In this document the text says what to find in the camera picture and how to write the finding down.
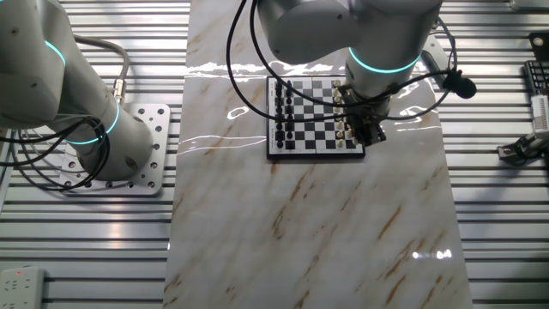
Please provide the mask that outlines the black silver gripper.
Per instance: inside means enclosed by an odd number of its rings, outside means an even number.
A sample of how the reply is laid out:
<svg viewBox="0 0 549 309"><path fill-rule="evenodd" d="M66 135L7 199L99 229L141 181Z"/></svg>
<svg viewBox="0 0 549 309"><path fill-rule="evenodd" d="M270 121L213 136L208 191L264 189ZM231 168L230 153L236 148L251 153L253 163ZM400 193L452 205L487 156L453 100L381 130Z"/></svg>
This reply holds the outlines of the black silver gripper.
<svg viewBox="0 0 549 309"><path fill-rule="evenodd" d="M386 140L385 133L378 123L380 118L389 113L389 96L364 105L348 107L347 112L350 113L347 123L354 128L354 138L358 143L369 147Z"/></svg>

